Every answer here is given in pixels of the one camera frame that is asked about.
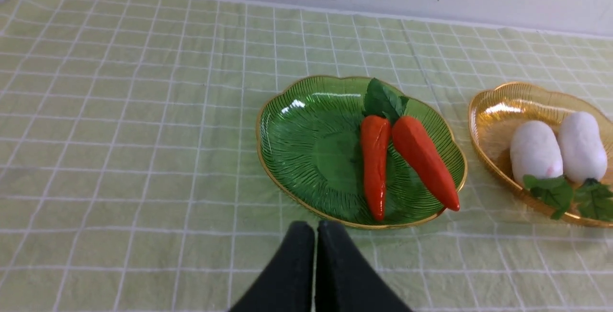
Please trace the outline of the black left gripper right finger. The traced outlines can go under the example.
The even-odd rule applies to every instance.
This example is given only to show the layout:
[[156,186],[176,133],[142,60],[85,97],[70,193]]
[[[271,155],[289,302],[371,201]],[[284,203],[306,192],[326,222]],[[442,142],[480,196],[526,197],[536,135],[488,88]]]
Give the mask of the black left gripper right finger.
[[317,312],[409,312],[366,261],[342,224],[318,225],[315,273]]

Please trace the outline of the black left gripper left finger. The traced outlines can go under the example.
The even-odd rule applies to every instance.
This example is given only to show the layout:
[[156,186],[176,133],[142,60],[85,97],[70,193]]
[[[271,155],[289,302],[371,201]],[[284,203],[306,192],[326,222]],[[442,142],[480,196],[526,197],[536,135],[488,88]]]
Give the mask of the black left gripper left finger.
[[289,225],[280,247],[232,312],[309,312],[315,232],[305,221]]

